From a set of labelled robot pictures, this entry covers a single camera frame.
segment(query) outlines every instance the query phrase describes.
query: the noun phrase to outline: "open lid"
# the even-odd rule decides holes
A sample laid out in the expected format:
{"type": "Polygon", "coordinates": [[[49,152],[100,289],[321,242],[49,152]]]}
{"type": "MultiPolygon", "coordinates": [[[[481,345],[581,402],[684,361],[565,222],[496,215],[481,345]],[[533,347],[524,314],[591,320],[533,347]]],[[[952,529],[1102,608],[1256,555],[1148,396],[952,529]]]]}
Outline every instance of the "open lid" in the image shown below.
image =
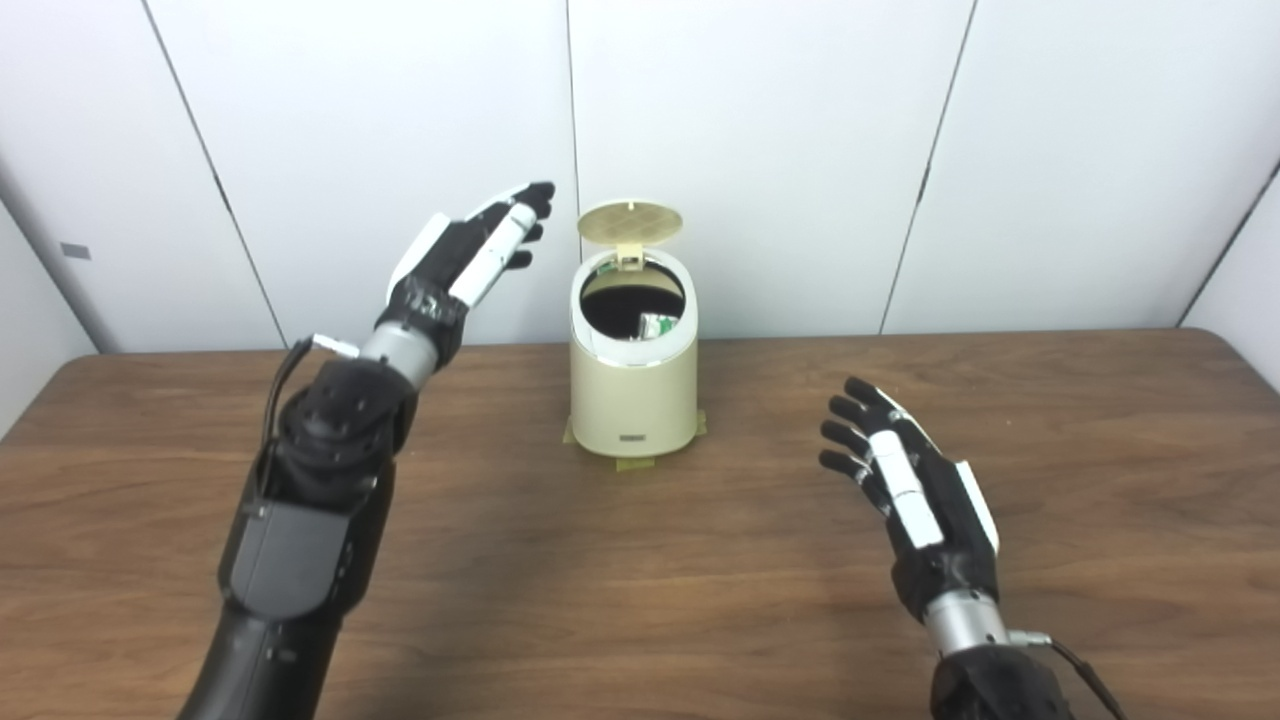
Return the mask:
{"type": "Polygon", "coordinates": [[[680,213],[645,200],[616,200],[588,210],[577,232],[588,242],[613,245],[623,270],[644,268],[644,246],[658,245],[680,232],[680,213]]]}

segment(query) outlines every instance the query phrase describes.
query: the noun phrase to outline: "robotic wrist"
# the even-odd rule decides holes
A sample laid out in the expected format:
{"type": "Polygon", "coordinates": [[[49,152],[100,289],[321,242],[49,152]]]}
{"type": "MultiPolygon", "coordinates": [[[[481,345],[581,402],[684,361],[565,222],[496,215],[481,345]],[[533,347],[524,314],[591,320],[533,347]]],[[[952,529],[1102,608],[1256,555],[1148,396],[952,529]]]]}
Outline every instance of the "robotic wrist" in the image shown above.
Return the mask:
{"type": "Polygon", "coordinates": [[[899,552],[891,577],[902,607],[920,623],[924,623],[931,603],[950,593],[972,592],[993,602],[1000,600],[995,556],[966,548],[909,547],[899,552]]]}
{"type": "Polygon", "coordinates": [[[394,323],[421,333],[435,346],[435,372],[453,360],[462,346],[462,331],[470,307],[434,283],[406,275],[392,288],[387,309],[376,325],[394,323]]]}

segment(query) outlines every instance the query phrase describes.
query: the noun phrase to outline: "black cable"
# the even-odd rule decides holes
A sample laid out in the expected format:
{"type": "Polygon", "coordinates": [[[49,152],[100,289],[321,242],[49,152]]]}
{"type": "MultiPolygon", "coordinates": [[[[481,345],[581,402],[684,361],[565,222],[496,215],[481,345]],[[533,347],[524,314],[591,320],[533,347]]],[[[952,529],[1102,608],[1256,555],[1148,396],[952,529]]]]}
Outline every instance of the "black cable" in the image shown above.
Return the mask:
{"type": "Polygon", "coordinates": [[[280,401],[280,392],[284,389],[284,383],[288,382],[289,375],[297,369],[302,359],[307,356],[311,351],[311,338],[303,338],[293,343],[289,348],[289,354],[284,356],[284,361],[280,363],[280,368],[275,370],[275,379],[271,380],[271,391],[266,396],[266,410],[262,413],[262,445],[265,446],[271,441],[271,432],[275,428],[275,406],[280,401]]]}
{"type": "Polygon", "coordinates": [[[1075,674],[1084,680],[1085,685],[1089,685],[1093,694],[1098,696],[1098,700],[1102,701],[1102,705],[1111,711],[1111,715],[1116,720],[1129,720],[1129,717],[1124,714],[1124,710],[1120,708],[1120,702],[1114,694],[1111,694],[1111,691],[1107,689],[1106,683],[1102,682],[1102,678],[1098,676],[1092,665],[1080,660],[1080,656],[1071,652],[1071,648],[1057,641],[1053,641],[1050,647],[1053,648],[1053,652],[1061,655],[1064,660],[1071,664],[1075,674]]]}

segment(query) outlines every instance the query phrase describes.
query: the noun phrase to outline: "mesh lid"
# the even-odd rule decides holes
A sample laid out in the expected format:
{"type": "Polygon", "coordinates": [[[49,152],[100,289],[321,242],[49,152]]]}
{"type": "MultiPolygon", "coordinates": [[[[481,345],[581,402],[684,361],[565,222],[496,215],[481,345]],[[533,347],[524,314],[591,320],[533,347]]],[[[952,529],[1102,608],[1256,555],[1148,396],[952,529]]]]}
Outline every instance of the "mesh lid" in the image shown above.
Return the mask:
{"type": "Polygon", "coordinates": [[[588,210],[577,232],[596,245],[658,245],[680,232],[680,213],[643,200],[617,200],[588,210]]]}

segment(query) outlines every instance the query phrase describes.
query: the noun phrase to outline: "cream trash can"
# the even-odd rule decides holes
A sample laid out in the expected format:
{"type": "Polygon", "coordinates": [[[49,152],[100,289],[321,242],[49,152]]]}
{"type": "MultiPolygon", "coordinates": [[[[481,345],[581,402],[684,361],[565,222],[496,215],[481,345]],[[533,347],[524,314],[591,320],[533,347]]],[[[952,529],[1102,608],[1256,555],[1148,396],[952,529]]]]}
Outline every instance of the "cream trash can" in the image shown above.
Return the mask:
{"type": "Polygon", "coordinates": [[[650,457],[698,432],[698,295],[678,260],[653,250],[682,227],[655,202],[607,202],[577,222],[612,246],[579,268],[570,292],[570,424],[579,445],[650,457]]]}

